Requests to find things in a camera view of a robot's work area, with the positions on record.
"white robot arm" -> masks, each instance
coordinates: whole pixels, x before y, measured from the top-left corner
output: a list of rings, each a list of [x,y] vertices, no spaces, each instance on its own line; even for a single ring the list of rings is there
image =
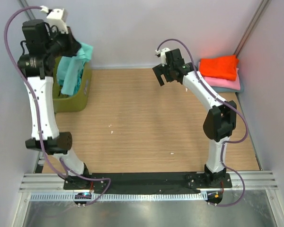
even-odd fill
[[[162,74],[167,82],[174,80],[180,82],[194,93],[208,111],[203,125],[204,132],[210,139],[205,173],[208,173],[210,182],[219,181],[226,174],[226,169],[221,163],[222,145],[230,139],[232,130],[236,127],[236,114],[217,101],[219,99],[227,102],[208,85],[200,72],[197,72],[198,77],[196,76],[191,62],[185,64],[179,49],[171,51],[169,48],[164,48],[161,51],[156,51],[156,55],[161,58],[161,64],[154,67],[153,71],[160,85],[164,85],[161,78]],[[228,104],[236,108],[233,101],[228,102]]]
[[[48,9],[42,6],[47,14],[47,22],[36,19],[23,23],[22,31],[28,54],[23,53],[18,66],[35,92],[40,106],[40,122],[45,151],[56,159],[62,158],[67,167],[74,172],[88,175],[85,164],[78,159],[72,147],[70,132],[59,132],[53,109],[53,68],[58,56],[75,56],[81,45],[74,39],[71,30],[65,24],[64,9]],[[31,114],[32,136],[26,141],[29,149],[41,150],[37,127],[37,114],[33,96],[27,88]]]

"blue cloth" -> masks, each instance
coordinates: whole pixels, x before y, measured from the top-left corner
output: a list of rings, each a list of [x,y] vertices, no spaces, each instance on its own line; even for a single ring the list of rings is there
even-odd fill
[[[242,80],[240,80],[240,90],[235,90],[235,89],[230,89],[230,88],[226,88],[226,87],[212,87],[215,92],[219,93],[219,92],[238,92],[241,93],[244,91],[244,85],[242,83]]]
[[[81,48],[74,57],[62,57],[57,68],[57,81],[62,86],[61,93],[75,95],[81,84],[84,64],[91,60],[93,47],[81,43]]]

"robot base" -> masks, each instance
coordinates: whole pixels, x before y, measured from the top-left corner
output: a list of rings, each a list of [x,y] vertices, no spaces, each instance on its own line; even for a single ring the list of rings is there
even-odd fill
[[[205,176],[205,173],[200,172],[96,173],[89,175],[90,178],[111,178],[107,194],[196,194],[200,193],[200,189],[220,192],[221,186],[223,188],[232,187],[229,174],[226,174],[216,185],[208,183]],[[106,185],[106,181],[94,182],[94,193],[102,193]],[[90,190],[91,183],[76,176],[69,176],[63,188],[65,190]]]

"folded towel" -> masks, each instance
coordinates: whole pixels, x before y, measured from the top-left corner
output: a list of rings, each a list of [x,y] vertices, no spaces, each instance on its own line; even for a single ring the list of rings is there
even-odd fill
[[[61,93],[65,95],[72,96],[78,92],[78,78],[82,76],[84,64],[91,60],[93,47],[80,44],[77,56],[62,57],[57,68],[57,81],[62,86]]]
[[[203,76],[220,79],[236,80],[237,64],[239,60],[235,55],[222,56],[213,59],[201,59],[199,71]]]
[[[240,79],[238,75],[238,68],[236,68],[236,80],[227,80],[227,79],[220,79],[220,78],[214,78],[214,77],[205,77],[203,76],[204,80],[211,86],[211,87],[224,87],[224,88],[230,88],[233,90],[240,91]]]
[[[242,81],[240,80],[240,90],[235,90],[235,89],[230,89],[230,88],[225,88],[225,87],[212,87],[213,90],[215,90],[215,92],[217,93],[221,93],[221,92],[244,92],[244,85],[242,83]]]

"olive green basket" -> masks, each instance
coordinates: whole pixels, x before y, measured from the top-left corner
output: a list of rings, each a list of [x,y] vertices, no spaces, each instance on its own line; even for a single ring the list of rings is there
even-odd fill
[[[62,86],[57,82],[57,68],[61,58],[56,59],[53,70],[53,109],[55,113],[76,112],[83,110],[88,101],[91,80],[91,68],[89,63],[85,63],[81,78],[81,85],[77,94],[73,96],[61,94]]]

